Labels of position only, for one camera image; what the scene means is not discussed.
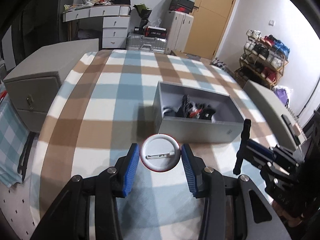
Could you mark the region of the right human hand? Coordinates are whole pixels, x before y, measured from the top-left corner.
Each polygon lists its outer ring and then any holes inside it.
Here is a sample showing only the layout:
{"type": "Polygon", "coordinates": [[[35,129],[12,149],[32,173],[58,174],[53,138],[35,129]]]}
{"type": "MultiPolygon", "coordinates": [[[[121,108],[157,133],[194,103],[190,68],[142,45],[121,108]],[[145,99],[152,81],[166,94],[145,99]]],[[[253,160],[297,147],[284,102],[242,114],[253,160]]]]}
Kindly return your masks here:
{"type": "Polygon", "coordinates": [[[284,219],[284,221],[287,223],[287,225],[290,228],[295,228],[299,226],[300,224],[305,224],[310,222],[311,218],[294,218],[291,217],[275,200],[272,201],[271,206],[273,207],[274,211],[277,213],[277,215],[281,218],[284,219]]]}

